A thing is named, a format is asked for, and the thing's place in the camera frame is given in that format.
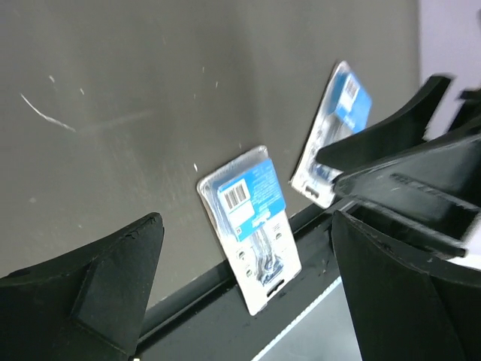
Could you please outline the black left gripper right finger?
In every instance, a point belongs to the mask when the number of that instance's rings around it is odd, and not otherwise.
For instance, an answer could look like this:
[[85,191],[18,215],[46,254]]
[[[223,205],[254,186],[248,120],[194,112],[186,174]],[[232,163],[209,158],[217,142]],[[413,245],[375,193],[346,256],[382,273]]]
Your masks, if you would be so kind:
[[331,239],[364,360],[478,360],[480,272],[337,211]]

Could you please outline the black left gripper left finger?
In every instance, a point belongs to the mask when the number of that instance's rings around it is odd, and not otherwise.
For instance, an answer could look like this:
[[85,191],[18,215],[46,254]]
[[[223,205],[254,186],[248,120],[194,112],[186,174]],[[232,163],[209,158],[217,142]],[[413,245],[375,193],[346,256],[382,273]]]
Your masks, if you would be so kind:
[[3,360],[130,360],[165,227],[147,214],[111,235],[1,279]]

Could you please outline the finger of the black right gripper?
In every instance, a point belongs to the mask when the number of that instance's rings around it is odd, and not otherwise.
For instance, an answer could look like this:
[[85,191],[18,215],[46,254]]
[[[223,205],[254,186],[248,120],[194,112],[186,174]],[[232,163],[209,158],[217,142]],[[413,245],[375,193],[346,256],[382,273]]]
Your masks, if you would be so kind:
[[317,151],[316,162],[337,170],[354,170],[424,142],[431,118],[451,84],[434,74],[398,111],[381,122]]
[[334,191],[415,234],[417,247],[465,257],[480,215],[480,136],[440,137],[344,172]]

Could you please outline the blue Gillette razor blister pack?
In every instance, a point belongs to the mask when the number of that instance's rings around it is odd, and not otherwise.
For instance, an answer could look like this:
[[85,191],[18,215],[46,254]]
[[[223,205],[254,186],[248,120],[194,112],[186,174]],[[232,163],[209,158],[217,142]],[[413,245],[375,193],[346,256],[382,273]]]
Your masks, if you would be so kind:
[[267,147],[254,147],[203,177],[197,192],[254,316],[301,271]]

